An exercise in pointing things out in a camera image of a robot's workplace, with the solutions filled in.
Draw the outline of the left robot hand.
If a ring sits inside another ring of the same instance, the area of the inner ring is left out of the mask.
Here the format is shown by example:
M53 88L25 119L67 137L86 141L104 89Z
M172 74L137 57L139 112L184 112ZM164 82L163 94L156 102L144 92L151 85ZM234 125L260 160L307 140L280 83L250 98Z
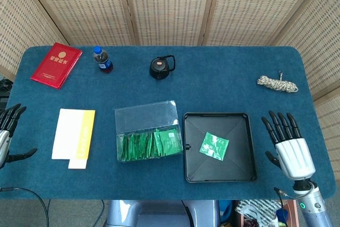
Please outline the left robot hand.
M6 163L21 161L34 155L37 148L33 148L23 154L10 155L10 144L18 124L18 120L27 108L16 104L8 109L1 110L1 168Z

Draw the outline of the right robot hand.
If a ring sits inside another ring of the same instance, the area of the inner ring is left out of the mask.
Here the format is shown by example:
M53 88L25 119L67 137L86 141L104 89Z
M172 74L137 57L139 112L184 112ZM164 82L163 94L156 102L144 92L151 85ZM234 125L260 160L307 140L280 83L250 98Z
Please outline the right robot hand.
M291 113L283 115L269 111L272 121L264 116L261 118L276 155L266 151L267 158L293 181L311 178L316 172L309 147L302 137L299 126Z

